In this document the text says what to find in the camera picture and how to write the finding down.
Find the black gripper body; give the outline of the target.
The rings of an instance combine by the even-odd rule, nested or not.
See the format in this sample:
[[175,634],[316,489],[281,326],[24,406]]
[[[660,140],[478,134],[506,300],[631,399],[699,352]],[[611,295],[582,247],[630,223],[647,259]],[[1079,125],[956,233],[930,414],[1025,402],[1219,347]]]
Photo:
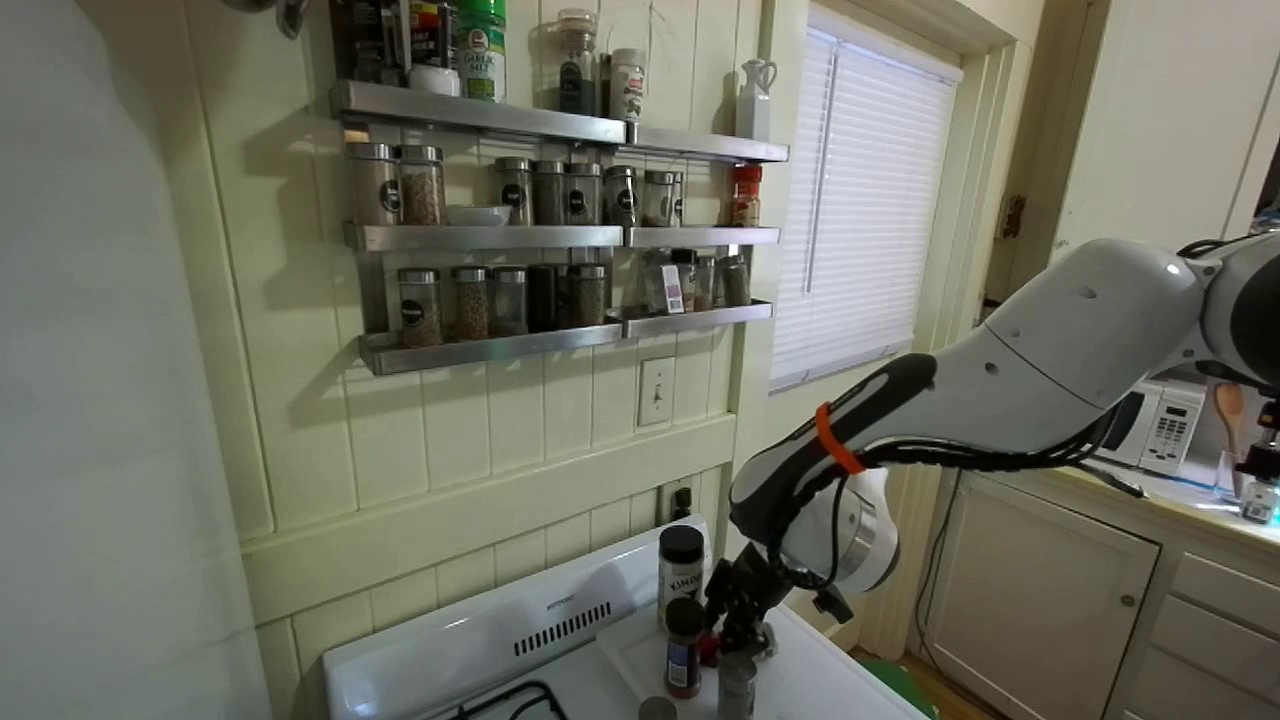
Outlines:
[[714,569],[703,601],[724,601],[719,632],[754,632],[791,587],[810,585],[810,570],[779,569],[762,549],[745,549],[737,561]]

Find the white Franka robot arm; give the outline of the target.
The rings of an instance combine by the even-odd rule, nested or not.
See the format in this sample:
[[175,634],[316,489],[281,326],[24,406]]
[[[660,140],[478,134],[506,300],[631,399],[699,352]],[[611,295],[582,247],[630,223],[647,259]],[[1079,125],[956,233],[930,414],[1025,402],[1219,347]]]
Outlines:
[[907,352],[814,406],[733,481],[745,550],[708,579],[719,651],[765,656],[795,587],[844,620],[899,556],[898,465],[1019,470],[1097,451],[1123,394],[1173,366],[1280,389],[1280,235],[1182,252],[1090,239],[946,352]]

